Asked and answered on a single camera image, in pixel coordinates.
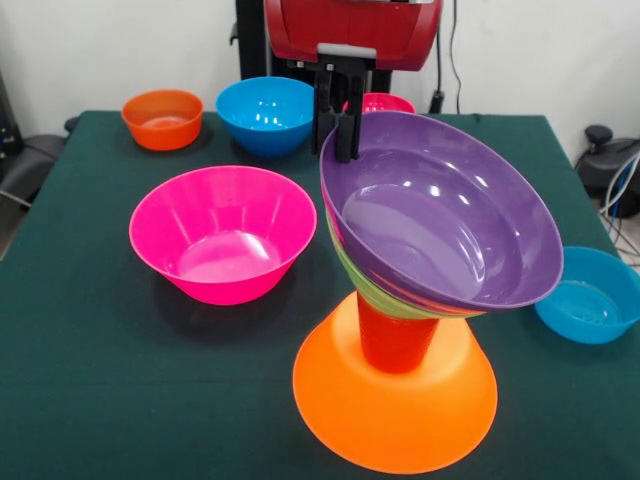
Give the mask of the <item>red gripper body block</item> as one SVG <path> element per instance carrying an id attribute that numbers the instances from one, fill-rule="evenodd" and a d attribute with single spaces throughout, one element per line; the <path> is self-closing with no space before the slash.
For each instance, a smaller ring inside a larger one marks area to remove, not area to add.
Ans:
<path id="1" fill-rule="evenodd" d="M 277 57 L 317 63 L 322 55 L 373 60 L 378 70 L 420 70 L 438 30 L 441 1 L 266 1 Z"/>

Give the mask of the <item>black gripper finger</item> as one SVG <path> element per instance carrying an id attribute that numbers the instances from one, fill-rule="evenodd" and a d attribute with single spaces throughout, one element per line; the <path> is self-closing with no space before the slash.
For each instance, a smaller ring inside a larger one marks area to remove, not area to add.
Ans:
<path id="1" fill-rule="evenodd" d="M 349 163 L 358 157 L 363 96 L 367 77 L 373 66 L 371 59 L 338 57 L 336 72 L 347 80 L 347 109 L 338 117 L 336 133 L 336 158 Z"/>
<path id="2" fill-rule="evenodd" d="M 348 80 L 341 72 L 343 61 L 336 55 L 320 55 L 310 65 L 314 72 L 314 119 L 312 151 L 319 154 L 347 101 Z"/>

